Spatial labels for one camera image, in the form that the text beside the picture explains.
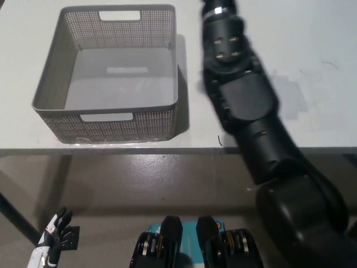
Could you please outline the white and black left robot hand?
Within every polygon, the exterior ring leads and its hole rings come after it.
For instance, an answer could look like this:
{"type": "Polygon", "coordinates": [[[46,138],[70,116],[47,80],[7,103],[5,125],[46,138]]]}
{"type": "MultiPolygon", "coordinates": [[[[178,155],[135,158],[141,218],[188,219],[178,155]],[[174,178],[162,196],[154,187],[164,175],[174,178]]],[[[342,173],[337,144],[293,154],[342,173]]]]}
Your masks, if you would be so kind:
{"type": "Polygon", "coordinates": [[[73,212],[62,207],[49,221],[27,264],[27,268],[57,267],[62,246],[70,237],[73,212]]]}

